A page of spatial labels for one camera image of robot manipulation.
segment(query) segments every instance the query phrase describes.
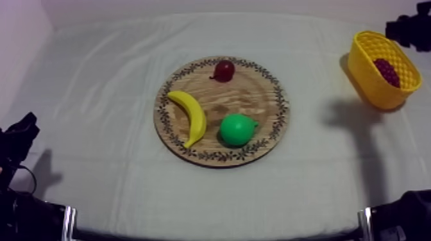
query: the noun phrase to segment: white table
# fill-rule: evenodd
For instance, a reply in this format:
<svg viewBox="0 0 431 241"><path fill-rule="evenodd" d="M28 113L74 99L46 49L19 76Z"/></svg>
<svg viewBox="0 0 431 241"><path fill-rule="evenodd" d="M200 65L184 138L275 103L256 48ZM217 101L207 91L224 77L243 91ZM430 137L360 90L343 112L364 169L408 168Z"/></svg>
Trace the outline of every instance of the white table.
<svg viewBox="0 0 431 241"><path fill-rule="evenodd" d="M293 15L202 13L55 33L7 126L33 111L37 195L78 209L78 227L132 237L294 238L357 225L356 212L430 187L431 55L405 49L423 86L394 113L359 99L341 68L365 26ZM255 61L291 101L283 140L226 170L183 162L153 127L157 90L213 55Z"/></svg>

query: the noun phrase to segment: grapes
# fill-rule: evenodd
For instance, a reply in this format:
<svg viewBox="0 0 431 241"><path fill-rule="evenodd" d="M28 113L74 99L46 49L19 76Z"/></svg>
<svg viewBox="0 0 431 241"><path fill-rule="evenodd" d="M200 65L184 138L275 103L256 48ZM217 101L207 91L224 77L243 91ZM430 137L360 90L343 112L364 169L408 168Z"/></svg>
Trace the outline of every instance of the grapes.
<svg viewBox="0 0 431 241"><path fill-rule="evenodd" d="M387 60L378 58L374 61L374 64L389 84L400 88L400 77L398 77L394 67Z"/></svg>

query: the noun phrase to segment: yellow banana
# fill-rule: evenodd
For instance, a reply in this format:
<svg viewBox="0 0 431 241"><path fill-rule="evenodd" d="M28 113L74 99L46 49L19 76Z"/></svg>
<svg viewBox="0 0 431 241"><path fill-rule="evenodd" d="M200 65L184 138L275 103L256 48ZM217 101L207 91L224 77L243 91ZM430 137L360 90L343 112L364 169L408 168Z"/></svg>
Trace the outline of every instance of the yellow banana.
<svg viewBox="0 0 431 241"><path fill-rule="evenodd" d="M190 120L190 134L189 140L184 144L185 148L189 148L195 142L200 140L207 130L207 118L199 105L198 101L193 98L190 94L175 90L167 93L167 96L172 101L178 103L180 106L184 107Z"/></svg>

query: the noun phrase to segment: round wooden plate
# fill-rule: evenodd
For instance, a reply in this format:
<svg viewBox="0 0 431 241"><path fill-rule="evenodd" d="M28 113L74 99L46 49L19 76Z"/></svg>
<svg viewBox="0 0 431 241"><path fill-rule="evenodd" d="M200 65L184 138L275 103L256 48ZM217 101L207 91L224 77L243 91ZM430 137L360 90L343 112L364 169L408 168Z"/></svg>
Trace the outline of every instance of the round wooden plate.
<svg viewBox="0 0 431 241"><path fill-rule="evenodd" d="M209 79L220 60L235 64L233 79L220 83ZM190 149L189 119L167 93L182 90L195 97L207 117L207 132ZM243 147L231 148L219 138L223 118L241 113L259 122L255 136ZM154 123L163 143L176 155L206 167L235 167L268 153L286 131L289 102L280 82L255 62L242 58L216 56L188 63L174 72L159 90Z"/></svg>

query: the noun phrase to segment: yellow basket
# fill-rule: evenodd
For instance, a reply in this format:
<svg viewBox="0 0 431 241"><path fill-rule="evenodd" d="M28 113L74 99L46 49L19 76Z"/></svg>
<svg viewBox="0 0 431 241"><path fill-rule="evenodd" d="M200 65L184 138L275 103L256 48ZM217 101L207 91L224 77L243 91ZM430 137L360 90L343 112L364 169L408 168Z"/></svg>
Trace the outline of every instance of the yellow basket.
<svg viewBox="0 0 431 241"><path fill-rule="evenodd" d="M387 60L400 77L400 88L383 78L373 61ZM357 33L351 46L348 68L369 102L384 110L396 108L417 90L421 76L401 49L379 33L363 31Z"/></svg>

